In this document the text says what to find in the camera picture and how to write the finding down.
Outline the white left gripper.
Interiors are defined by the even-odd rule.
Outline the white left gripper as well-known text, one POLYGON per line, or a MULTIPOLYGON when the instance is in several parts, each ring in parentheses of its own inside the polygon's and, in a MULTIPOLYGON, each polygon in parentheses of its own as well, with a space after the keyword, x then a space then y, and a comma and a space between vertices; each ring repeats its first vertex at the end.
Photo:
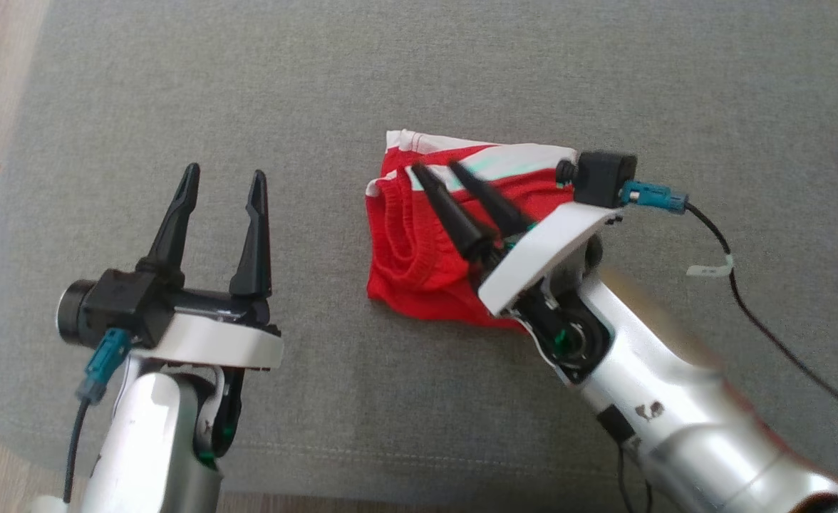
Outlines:
MULTIPOLYGON (((136 270, 161 277, 182 277, 189 217, 197 205, 200 165, 190 163, 150 247, 136 270)), ((276 369, 284 341, 270 322, 266 299, 272 295, 268 180, 254 172, 245 207, 249 227, 237 271, 227 293, 181 290, 168 296, 174 315, 154 348, 132 355, 166 363, 234 369, 276 369)))

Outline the red white-trimmed shorts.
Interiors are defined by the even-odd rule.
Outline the red white-trimmed shorts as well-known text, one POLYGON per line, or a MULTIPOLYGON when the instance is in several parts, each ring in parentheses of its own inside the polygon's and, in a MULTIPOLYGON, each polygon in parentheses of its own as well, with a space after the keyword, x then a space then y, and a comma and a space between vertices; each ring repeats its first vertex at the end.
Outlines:
POLYGON ((461 207, 491 225, 480 202, 448 168, 451 160, 491 182, 539 221, 572 199, 572 187, 557 184, 555 169, 560 160, 577 158, 575 149, 549 144, 497 144, 412 130, 387 131, 381 175, 369 182, 365 192, 371 232, 369 298, 410 318, 519 331, 516 321, 492 317, 475 295, 468 263, 458 254, 410 167, 416 162, 428 166, 461 207))

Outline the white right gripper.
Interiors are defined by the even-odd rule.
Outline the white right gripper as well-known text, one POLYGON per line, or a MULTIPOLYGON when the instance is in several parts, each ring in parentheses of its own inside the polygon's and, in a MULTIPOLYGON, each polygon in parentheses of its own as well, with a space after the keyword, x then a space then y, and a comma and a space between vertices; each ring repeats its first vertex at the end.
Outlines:
MULTIPOLYGON (((500 317, 507 311, 514 311, 520 296, 527 290, 542 291, 542 287, 537 286, 540 279, 549 275, 570 254, 584 247, 608 219, 620 214, 619 209, 562 204, 533 227, 533 218, 523 213, 489 182, 477 178, 458 160, 451 160, 448 167, 462 187, 477 198, 501 237, 526 233, 477 290, 478 298, 493 316, 500 317)), ((445 183, 428 166, 416 163, 412 171, 462 259, 489 259, 495 249, 491 230, 455 200, 445 183)))

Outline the grey sofa seat cushion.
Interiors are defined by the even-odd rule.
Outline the grey sofa seat cushion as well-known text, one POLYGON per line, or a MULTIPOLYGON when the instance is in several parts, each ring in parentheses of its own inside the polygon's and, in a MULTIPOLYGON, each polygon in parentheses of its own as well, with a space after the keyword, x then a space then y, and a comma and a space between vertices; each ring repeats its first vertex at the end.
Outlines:
POLYGON ((223 490, 624 509, 616 449, 524 333, 368 299, 386 131, 618 150, 724 232, 749 308, 838 389, 838 0, 53 0, 0 172, 0 441, 60 494, 90 356, 67 285, 148 252, 202 169, 184 269, 225 290, 269 180, 278 370, 223 490))

